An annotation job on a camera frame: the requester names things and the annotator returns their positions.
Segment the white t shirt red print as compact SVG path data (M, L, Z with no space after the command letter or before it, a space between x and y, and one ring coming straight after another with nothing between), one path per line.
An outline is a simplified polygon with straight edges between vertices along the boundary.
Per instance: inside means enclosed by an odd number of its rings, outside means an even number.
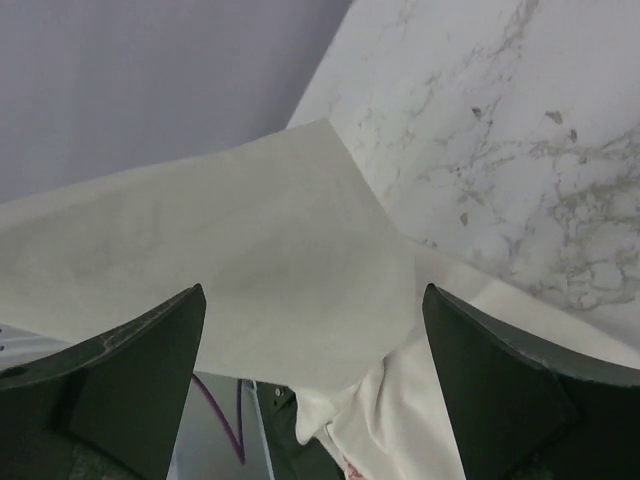
M68 348L200 285L194 372L307 393L401 347L430 284L639 372L636 347L401 235L326 121L1 207L4 325Z

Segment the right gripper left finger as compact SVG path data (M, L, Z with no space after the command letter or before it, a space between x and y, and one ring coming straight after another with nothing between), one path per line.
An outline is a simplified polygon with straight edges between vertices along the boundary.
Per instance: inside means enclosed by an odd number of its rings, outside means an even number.
M4 479L166 478L200 345L200 285L1 373Z

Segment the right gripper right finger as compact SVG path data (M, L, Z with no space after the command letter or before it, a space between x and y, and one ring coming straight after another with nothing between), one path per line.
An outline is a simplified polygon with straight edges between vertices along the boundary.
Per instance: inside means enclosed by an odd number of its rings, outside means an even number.
M422 312L466 478L638 478L638 370L511 326L433 284Z

